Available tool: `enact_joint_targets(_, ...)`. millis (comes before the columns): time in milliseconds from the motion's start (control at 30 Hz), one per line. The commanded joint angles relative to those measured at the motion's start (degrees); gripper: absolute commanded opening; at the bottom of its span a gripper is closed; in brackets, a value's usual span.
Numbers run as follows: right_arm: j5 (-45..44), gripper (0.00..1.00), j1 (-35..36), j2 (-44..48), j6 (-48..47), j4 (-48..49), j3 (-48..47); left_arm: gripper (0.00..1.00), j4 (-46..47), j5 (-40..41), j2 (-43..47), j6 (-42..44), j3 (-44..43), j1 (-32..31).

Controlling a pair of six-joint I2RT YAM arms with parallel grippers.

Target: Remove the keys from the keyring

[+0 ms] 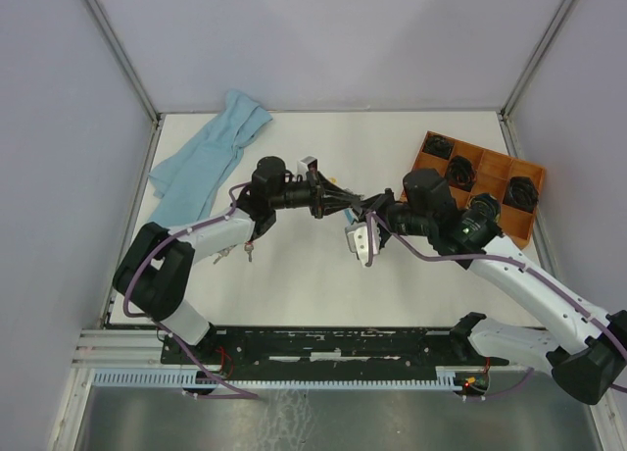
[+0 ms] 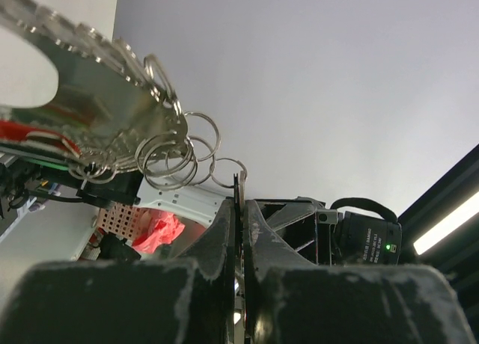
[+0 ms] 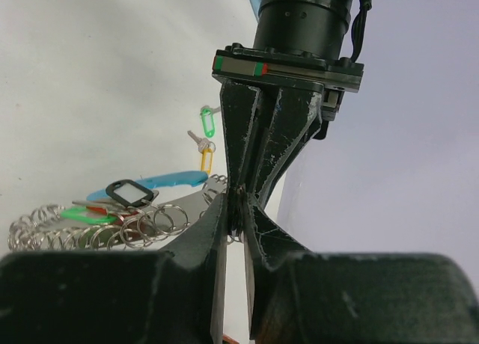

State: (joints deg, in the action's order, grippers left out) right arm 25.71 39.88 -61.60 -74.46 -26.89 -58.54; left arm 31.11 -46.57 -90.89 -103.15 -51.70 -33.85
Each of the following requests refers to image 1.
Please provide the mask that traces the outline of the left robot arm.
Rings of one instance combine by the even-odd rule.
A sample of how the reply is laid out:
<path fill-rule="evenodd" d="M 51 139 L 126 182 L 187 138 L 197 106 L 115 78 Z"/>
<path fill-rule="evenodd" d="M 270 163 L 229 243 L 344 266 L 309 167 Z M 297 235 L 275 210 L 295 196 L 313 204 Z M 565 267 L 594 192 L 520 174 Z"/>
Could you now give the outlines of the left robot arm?
<path fill-rule="evenodd" d="M 282 209 L 307 208 L 316 219 L 356 208 L 362 197 L 342 189 L 317 168 L 317 159 L 298 163 L 296 174 L 275 156 L 261 158 L 251 180 L 229 191 L 225 211 L 199 222 L 163 227 L 143 225 L 113 277 L 113 289 L 146 317 L 180 338 L 183 352 L 205 363 L 217 351 L 211 323 L 186 299 L 193 266 L 214 255 L 226 256 L 237 246 L 250 247 L 276 222 Z"/>

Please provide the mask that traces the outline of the large keyring with blue handle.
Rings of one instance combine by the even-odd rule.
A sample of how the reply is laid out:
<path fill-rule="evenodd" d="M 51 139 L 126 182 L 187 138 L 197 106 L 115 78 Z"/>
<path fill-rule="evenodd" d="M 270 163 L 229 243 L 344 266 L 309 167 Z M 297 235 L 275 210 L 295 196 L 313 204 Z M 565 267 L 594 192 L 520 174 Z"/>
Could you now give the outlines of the large keyring with blue handle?
<path fill-rule="evenodd" d="M 356 218 L 356 216 L 354 215 L 353 211 L 351 209 L 345 209 L 344 210 L 344 215 L 347 219 L 348 225 L 351 226 L 355 223 L 358 222 L 358 219 Z"/>

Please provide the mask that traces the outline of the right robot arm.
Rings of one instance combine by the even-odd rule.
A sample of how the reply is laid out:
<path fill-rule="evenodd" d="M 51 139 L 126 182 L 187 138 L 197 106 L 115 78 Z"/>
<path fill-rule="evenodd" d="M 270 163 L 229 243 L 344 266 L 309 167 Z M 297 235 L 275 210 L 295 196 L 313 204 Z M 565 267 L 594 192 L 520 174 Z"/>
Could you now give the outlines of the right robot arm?
<path fill-rule="evenodd" d="M 406 199 L 391 190 L 351 206 L 358 228 L 352 249 L 362 264 L 395 237 L 407 245 L 423 236 L 435 255 L 430 263 L 455 262 L 508 295 L 542 326 L 509 326 L 469 313 L 452 328 L 451 355 L 471 364 L 479 357 L 503 359 L 551 376 L 574 399 L 596 405 L 615 388 L 626 368 L 626 313 L 615 314 L 574 293 L 532 262 L 483 211 L 461 210 L 446 180 L 433 169 L 403 179 Z"/>

